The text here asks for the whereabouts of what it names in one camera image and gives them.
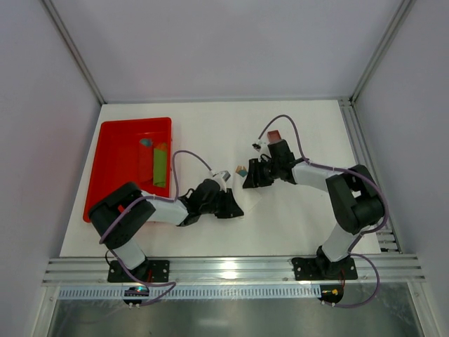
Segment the white paper napkin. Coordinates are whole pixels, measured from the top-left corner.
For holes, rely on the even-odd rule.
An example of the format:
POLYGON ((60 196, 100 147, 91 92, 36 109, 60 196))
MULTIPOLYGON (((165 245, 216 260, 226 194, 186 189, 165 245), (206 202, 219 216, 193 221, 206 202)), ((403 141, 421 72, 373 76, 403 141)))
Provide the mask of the white paper napkin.
POLYGON ((243 189, 243 183, 246 177, 241 177, 236 172, 232 176, 232 192, 237 204, 243 209, 244 216, 247 217, 255 206, 261 201, 262 196, 257 190, 243 189))

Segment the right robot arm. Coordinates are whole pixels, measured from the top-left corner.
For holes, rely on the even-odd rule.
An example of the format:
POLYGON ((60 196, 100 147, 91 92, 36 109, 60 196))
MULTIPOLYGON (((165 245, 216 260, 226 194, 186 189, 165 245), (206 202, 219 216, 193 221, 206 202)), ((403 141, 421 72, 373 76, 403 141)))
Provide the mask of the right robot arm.
POLYGON ((350 256, 368 228, 387 215, 380 190, 364 165, 328 168, 308 159, 297 159, 286 140, 268 145, 268 154, 250 159, 243 188, 267 187, 276 179, 328 193, 336 224, 313 258, 292 259, 295 280, 357 279, 350 256))

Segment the brown utensil case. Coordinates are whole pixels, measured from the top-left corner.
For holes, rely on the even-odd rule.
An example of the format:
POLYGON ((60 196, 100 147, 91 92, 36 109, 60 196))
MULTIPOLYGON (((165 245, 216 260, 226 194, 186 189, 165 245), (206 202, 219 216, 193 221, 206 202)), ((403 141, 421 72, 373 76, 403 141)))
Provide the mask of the brown utensil case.
POLYGON ((278 130, 273 130, 267 132, 267 139, 269 141, 269 144, 272 144, 281 141, 282 137, 278 130))

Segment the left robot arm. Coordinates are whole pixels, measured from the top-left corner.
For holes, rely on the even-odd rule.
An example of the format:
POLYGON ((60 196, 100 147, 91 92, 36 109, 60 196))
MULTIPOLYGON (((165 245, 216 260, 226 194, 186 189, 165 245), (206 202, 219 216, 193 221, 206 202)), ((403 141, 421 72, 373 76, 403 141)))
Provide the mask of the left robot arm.
POLYGON ((203 215, 232 219, 244 215, 232 189, 217 179, 207 178, 196 188, 175 199, 143 192, 135 183, 122 185, 88 212, 100 243, 118 258, 120 267, 134 272, 147 257, 134 236, 147 222, 187 227, 203 215))

